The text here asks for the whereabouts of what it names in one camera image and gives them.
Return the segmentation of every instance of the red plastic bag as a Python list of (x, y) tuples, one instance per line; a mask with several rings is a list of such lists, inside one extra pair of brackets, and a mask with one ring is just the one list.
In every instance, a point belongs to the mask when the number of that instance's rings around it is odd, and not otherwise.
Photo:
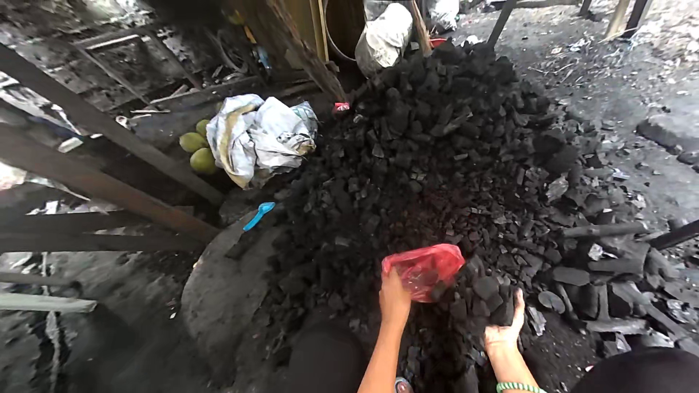
[(435, 285), (440, 281), (453, 284), (454, 275), (465, 262), (461, 250), (455, 245), (437, 244), (389, 255), (381, 261), (381, 269), (388, 273), (395, 267), (412, 300), (431, 303), (430, 292)]

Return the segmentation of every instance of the beaded bracelet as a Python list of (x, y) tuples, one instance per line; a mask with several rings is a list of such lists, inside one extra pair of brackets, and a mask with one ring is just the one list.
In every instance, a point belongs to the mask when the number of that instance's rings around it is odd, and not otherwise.
[(507, 389), (526, 390), (527, 392), (531, 392), (531, 393), (546, 393), (546, 391), (544, 391), (543, 389), (539, 389), (538, 387), (534, 387), (531, 385), (525, 385), (523, 383), (517, 383), (517, 382), (501, 382), (495, 386), (495, 389), (498, 391), (498, 393), (503, 393), (503, 390), (507, 390)]

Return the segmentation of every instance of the blue scoop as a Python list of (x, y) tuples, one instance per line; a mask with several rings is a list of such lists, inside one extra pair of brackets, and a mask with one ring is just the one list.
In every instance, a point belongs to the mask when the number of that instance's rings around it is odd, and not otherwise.
[(257, 208), (257, 214), (248, 222), (244, 227), (243, 231), (249, 231), (251, 230), (255, 225), (257, 225), (258, 222), (262, 219), (262, 216), (271, 212), (272, 209), (274, 209), (274, 206), (276, 203), (274, 202), (265, 202), (260, 205), (260, 207)]

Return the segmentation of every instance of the white sack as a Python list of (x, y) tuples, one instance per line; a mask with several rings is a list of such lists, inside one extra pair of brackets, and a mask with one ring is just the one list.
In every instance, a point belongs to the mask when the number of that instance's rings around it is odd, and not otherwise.
[(459, 0), (431, 0), (430, 21), (439, 31), (456, 29), (456, 16), (459, 14)]
[(354, 58), (364, 76), (394, 66), (401, 59), (412, 31), (412, 15), (399, 3), (386, 7), (381, 16), (369, 21), (359, 37)]
[(301, 165), (315, 149), (318, 120), (308, 102), (289, 108), (275, 97), (229, 97), (206, 126), (206, 138), (229, 177), (244, 190)]

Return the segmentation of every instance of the plastic sack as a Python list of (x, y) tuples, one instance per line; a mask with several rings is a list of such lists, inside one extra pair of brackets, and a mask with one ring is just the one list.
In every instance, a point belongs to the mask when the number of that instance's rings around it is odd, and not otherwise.
[(262, 187), (277, 173), (301, 165), (315, 150), (318, 119), (308, 102), (288, 107), (274, 97), (229, 97), (206, 126), (216, 159), (240, 188)]
[(369, 21), (354, 49), (354, 58), (367, 78), (378, 71), (396, 65), (401, 60), (412, 31), (412, 15), (399, 3), (392, 3)]
[(432, 0), (429, 12), (430, 21), (439, 32), (456, 30), (459, 0)]
[(432, 303), (432, 289), (440, 281), (446, 285), (453, 284), (454, 275), (465, 262), (459, 247), (437, 244), (389, 255), (381, 261), (381, 269), (388, 273), (395, 267), (412, 300)]

